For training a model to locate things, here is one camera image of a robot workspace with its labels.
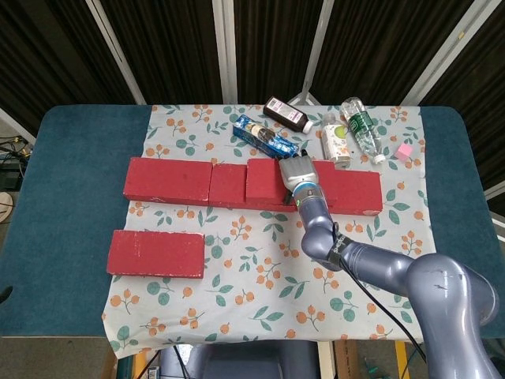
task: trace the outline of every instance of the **blue carton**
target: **blue carton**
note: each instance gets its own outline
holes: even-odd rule
[[[244,140],[271,158],[289,158],[298,153],[298,146],[275,134],[273,130],[242,115],[234,123],[234,136]]]

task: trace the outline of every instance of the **green bottle label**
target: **green bottle label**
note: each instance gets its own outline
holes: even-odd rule
[[[373,122],[368,112],[356,113],[349,120],[349,127],[353,134],[356,135],[358,132],[366,131],[373,127]]]

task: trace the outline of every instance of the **white bottle cap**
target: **white bottle cap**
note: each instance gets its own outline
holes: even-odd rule
[[[386,157],[384,156],[384,154],[379,154],[378,156],[373,157],[373,163],[375,163],[375,164],[383,162],[384,160],[386,160]]]
[[[305,133],[305,134],[309,134],[310,132],[310,129],[312,128],[312,125],[314,123],[312,121],[307,121],[307,123],[305,124],[305,126],[303,127],[303,130],[302,132]]]

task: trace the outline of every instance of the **brown bottle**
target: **brown bottle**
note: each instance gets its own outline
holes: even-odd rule
[[[307,134],[312,128],[312,121],[309,121],[309,117],[305,113],[273,96],[263,107],[263,113],[295,132]]]

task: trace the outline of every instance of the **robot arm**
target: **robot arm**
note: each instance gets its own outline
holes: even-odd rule
[[[414,260],[352,241],[333,223],[310,157],[281,159],[279,165],[305,228],[303,251],[327,269],[346,265],[359,280],[408,297],[423,333],[430,378],[501,377],[479,332],[498,311],[498,295],[483,276],[439,253]]]

